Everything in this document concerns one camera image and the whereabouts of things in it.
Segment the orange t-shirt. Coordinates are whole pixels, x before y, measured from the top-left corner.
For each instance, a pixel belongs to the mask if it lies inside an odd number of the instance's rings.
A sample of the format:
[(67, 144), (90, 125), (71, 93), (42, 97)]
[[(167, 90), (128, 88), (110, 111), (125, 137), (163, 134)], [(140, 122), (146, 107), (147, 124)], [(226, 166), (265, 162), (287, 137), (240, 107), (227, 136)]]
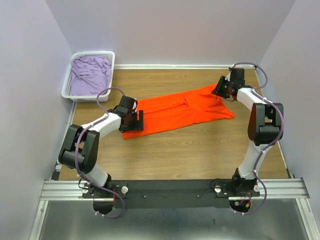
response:
[(133, 139), (194, 124), (235, 117), (221, 97), (212, 93), (216, 84), (163, 96), (141, 99), (137, 109), (143, 110), (143, 131), (127, 131), (123, 139)]

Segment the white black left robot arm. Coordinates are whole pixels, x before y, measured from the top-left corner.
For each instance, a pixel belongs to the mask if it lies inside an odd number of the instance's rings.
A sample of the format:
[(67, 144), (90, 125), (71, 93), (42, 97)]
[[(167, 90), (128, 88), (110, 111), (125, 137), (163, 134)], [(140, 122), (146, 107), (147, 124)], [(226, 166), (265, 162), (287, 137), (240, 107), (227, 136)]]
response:
[(143, 131), (144, 111), (137, 107), (136, 99), (123, 95), (119, 104), (102, 117), (84, 125), (72, 124), (67, 129), (58, 162), (94, 185), (93, 191), (101, 198), (110, 194), (112, 177), (97, 163), (99, 142), (113, 131)]

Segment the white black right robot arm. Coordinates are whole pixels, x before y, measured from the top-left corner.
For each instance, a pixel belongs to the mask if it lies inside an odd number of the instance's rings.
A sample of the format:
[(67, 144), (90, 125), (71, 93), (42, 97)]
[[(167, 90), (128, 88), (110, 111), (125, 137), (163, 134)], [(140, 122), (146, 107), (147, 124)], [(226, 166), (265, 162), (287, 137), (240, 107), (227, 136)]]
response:
[(229, 68), (228, 75), (220, 77), (212, 93), (224, 99), (233, 98), (250, 110), (248, 149), (227, 185), (234, 195), (241, 196), (254, 189), (265, 156), (283, 136), (284, 106), (271, 102), (246, 85), (245, 70), (234, 66)]

